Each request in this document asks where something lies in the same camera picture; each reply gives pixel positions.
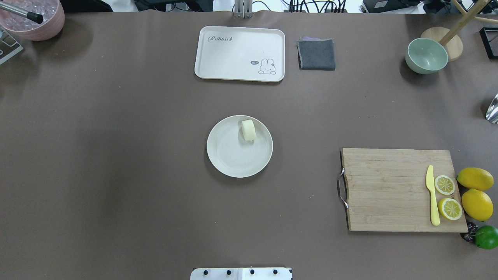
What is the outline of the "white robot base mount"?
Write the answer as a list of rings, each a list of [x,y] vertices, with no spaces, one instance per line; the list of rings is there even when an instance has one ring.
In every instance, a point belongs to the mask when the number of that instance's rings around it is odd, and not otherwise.
[[[292,280],[292,268],[246,267],[246,268],[197,268],[191,280]]]

